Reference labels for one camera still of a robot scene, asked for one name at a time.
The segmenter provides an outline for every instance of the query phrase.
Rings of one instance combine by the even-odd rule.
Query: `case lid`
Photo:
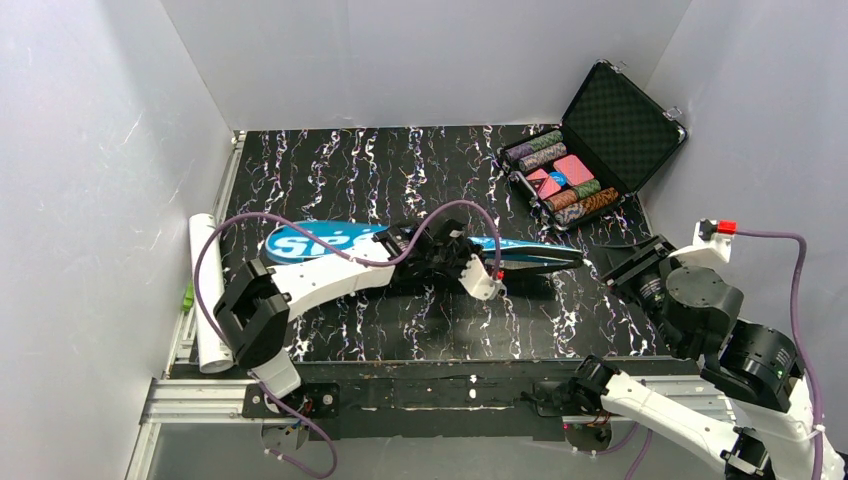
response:
[[[641,188],[686,139],[682,125],[607,61],[592,67],[562,120],[626,187],[622,193]]]

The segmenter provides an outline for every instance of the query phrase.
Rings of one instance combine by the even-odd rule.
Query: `table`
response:
[[[493,161],[497,149],[544,125],[248,132],[227,215],[265,211],[290,220],[390,224],[420,219],[455,199],[487,208],[505,238],[590,252],[650,236],[638,200],[579,230],[543,227]],[[480,218],[472,234],[484,234]],[[260,255],[272,223],[246,223],[222,242],[225,275]],[[296,361],[499,360],[667,354],[640,312],[610,295],[594,269],[509,284],[481,302],[461,289],[389,287],[330,302],[293,324]]]

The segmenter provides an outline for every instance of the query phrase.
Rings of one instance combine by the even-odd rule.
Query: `paper roll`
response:
[[[215,219],[207,213],[200,213],[188,219],[188,238],[191,247],[191,271],[197,266],[200,250],[212,232],[215,230]],[[203,303],[212,313],[212,309],[221,295],[224,294],[224,271],[221,267],[221,248],[218,239],[209,246],[200,266],[200,278],[195,282],[195,289],[203,295]],[[200,373],[219,373],[233,366],[233,352],[218,338],[218,334],[209,325],[203,312],[194,306],[194,321],[197,325],[197,354],[200,363]]]

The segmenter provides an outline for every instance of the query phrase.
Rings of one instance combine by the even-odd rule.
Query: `gray wall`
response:
[[[555,122],[598,58],[644,85],[688,0],[163,0],[234,129]]]
[[[157,0],[0,13],[0,471],[122,478],[227,126]]]
[[[619,433],[615,427],[614,435]],[[295,453],[293,435],[284,451],[325,471],[330,453],[323,442],[308,442]],[[344,480],[516,480],[522,478],[609,480],[624,474],[642,448],[644,430],[621,451],[589,458],[574,455],[567,443],[529,438],[369,438],[337,442],[339,467],[331,478]],[[263,454],[258,425],[166,425],[151,480],[300,480],[311,478]],[[654,435],[635,479],[719,480],[697,457]]]
[[[656,233],[691,241],[701,217],[802,232],[806,344],[827,433],[848,449],[848,4],[695,0],[648,93],[680,105],[692,137],[642,196]],[[725,279],[743,314],[789,332],[790,241],[737,238]]]

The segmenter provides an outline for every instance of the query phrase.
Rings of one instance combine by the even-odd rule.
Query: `black case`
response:
[[[606,60],[599,60],[592,67],[562,116],[559,130],[568,153],[580,158],[600,181],[601,190],[613,187],[620,197],[612,205],[568,225],[556,221],[554,212],[545,206],[524,174],[504,155],[506,150],[553,129],[504,146],[498,153],[499,163],[509,180],[525,191],[531,205],[541,209],[543,221],[558,230],[570,230],[604,215],[635,195],[680,148],[688,132],[675,120],[676,116],[651,100],[621,73],[620,68]],[[550,164],[540,168],[552,169]]]

